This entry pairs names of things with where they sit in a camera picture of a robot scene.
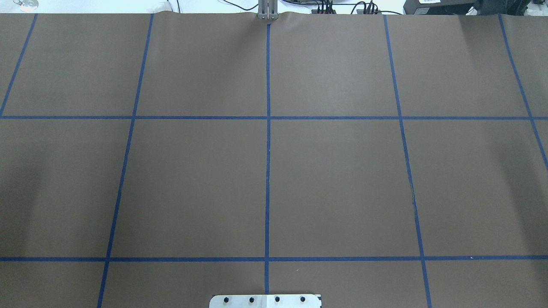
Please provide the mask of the aluminium frame post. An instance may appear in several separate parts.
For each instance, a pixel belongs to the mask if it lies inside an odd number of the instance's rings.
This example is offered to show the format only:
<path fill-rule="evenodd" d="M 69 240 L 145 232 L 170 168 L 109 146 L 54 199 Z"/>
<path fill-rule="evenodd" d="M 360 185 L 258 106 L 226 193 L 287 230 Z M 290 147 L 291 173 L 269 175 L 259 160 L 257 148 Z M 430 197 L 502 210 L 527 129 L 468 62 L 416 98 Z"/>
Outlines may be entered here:
<path fill-rule="evenodd" d="M 277 0 L 259 0 L 258 1 L 258 19 L 276 20 L 279 18 Z"/>

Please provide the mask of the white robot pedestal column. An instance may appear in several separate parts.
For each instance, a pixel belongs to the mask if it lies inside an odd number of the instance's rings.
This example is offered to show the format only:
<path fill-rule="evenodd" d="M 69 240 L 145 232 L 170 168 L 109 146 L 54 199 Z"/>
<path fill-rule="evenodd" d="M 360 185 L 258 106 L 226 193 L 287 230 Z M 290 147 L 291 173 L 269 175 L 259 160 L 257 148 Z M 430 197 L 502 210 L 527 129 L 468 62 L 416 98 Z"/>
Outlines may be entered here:
<path fill-rule="evenodd" d="M 321 308 L 321 295 L 316 294 L 245 294 L 218 295 L 210 308 Z"/>

